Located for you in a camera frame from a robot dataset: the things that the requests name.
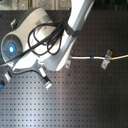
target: black cable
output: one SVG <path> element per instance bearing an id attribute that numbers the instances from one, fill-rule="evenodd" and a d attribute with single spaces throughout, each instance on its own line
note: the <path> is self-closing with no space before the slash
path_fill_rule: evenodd
<path id="1" fill-rule="evenodd" d="M 60 22 L 60 23 L 54 23 L 54 24 L 42 24 L 42 25 L 39 25 L 37 26 L 34 30 L 32 30 L 29 34 L 29 38 L 30 39 L 30 36 L 31 34 L 33 33 L 33 36 L 34 36 L 34 39 L 36 40 L 36 42 L 38 44 L 40 44 L 41 41 L 38 41 L 38 39 L 36 38 L 35 36 L 35 32 L 37 31 L 38 28 L 40 27 L 43 27 L 43 26 L 57 26 L 53 32 L 50 34 L 51 37 L 46 41 L 46 44 L 44 44 L 45 42 L 42 42 L 41 44 L 42 45 L 46 45 L 47 46 L 47 51 L 43 52 L 42 54 L 38 54 L 37 52 L 35 52 L 34 50 L 32 51 L 34 54 L 38 55 L 38 56 L 42 56 L 42 55 L 45 55 L 46 53 L 50 53 L 51 55 L 55 55 L 59 52 L 60 50 L 60 47 L 61 47 L 61 38 L 62 38 L 62 34 L 63 34 L 63 31 L 64 31 L 64 27 L 63 27 L 63 22 Z M 58 39 L 60 38 L 60 42 L 59 42 L 59 47 L 58 47 L 58 50 L 57 52 L 55 53 L 51 53 L 50 50 L 52 49 L 52 47 L 56 44 L 56 42 L 58 41 Z M 29 48 L 31 48 L 32 46 L 30 45 L 30 40 L 28 40 L 28 45 L 29 45 Z"/>

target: cable clip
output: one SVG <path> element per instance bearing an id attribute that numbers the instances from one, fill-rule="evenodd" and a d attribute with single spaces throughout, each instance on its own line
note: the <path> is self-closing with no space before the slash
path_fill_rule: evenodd
<path id="1" fill-rule="evenodd" d="M 112 58 L 112 52 L 110 50 L 107 51 L 105 55 L 105 60 L 102 62 L 101 67 L 106 70 L 108 64 L 110 63 L 110 60 Z"/>

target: wire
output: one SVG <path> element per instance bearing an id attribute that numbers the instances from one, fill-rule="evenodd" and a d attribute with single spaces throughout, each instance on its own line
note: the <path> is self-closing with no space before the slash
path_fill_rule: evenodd
<path id="1" fill-rule="evenodd" d="M 123 58 L 127 58 L 127 57 L 128 57 L 128 55 L 113 57 L 111 60 L 118 60 L 118 59 L 123 59 Z"/>
<path id="2" fill-rule="evenodd" d="M 71 59 L 100 59 L 100 60 L 104 60 L 105 57 L 71 57 Z"/>

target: pegboard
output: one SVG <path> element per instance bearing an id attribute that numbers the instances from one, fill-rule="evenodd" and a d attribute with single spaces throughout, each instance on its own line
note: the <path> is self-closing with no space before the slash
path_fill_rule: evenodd
<path id="1" fill-rule="evenodd" d="M 47 11 L 60 21 L 67 11 Z M 0 11 L 0 42 L 10 22 L 24 11 Z M 74 56 L 128 54 L 128 15 L 92 11 L 73 47 Z M 128 128 L 128 58 L 112 61 L 72 60 L 71 68 L 47 71 L 53 86 L 46 90 L 36 73 L 13 76 L 0 90 L 3 128 Z M 0 69 L 0 79 L 9 67 Z"/>

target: black wire bundle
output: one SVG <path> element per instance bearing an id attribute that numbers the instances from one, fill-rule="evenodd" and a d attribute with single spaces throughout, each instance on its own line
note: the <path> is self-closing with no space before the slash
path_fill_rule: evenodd
<path id="1" fill-rule="evenodd" d="M 35 35 L 35 32 L 36 30 L 40 29 L 41 27 L 43 26 L 52 26 L 52 27 L 56 27 L 55 30 L 48 36 L 47 38 L 47 41 L 44 41 L 44 40 L 41 40 L 41 41 L 38 41 L 38 39 L 36 38 L 36 35 Z M 39 26 L 37 26 L 36 28 L 34 28 L 29 36 L 28 36 L 28 45 L 29 45 L 29 48 L 31 49 L 31 45 L 30 45 L 30 36 L 31 34 L 33 33 L 33 36 L 34 36 L 34 39 L 36 40 L 37 44 L 39 45 L 45 45 L 47 47 L 47 51 L 43 52 L 42 54 L 38 54 L 37 52 L 35 52 L 34 50 L 32 51 L 34 54 L 38 55 L 38 56 L 42 56 L 42 55 L 45 55 L 46 53 L 50 53 L 52 55 L 55 55 L 59 52 L 60 50 L 60 47 L 61 47 L 61 41 L 62 41 L 62 34 L 63 34 L 63 31 L 64 31 L 64 27 L 63 27 L 63 23 L 60 22 L 60 23 L 45 23 L 45 24 L 41 24 Z M 57 49 L 56 52 L 54 53 L 51 53 L 50 50 L 53 48 L 53 46 L 56 44 L 56 42 L 58 41 L 58 39 L 60 39 L 60 42 L 59 42 L 59 47 Z"/>

